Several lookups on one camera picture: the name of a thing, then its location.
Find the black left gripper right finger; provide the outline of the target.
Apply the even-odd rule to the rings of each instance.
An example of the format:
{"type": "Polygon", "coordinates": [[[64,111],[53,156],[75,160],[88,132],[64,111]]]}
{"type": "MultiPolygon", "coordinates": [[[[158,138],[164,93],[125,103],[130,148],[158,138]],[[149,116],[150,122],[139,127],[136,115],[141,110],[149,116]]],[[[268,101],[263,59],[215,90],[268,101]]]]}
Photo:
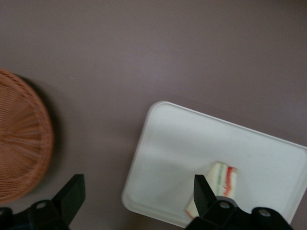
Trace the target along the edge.
{"type": "Polygon", "coordinates": [[[187,230],[291,230],[277,211],[255,207],[251,213],[241,210],[227,197],[216,197],[203,175],[194,177],[193,198],[199,216],[187,230]]]}

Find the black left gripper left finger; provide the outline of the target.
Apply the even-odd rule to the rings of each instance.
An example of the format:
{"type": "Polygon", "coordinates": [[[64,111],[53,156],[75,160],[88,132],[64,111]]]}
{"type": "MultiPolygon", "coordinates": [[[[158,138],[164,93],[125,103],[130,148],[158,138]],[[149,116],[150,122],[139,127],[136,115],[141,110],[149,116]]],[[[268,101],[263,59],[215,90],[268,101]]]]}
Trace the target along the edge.
{"type": "Polygon", "coordinates": [[[85,201],[85,178],[75,174],[51,200],[30,206],[28,219],[32,230],[68,230],[85,201]]]}

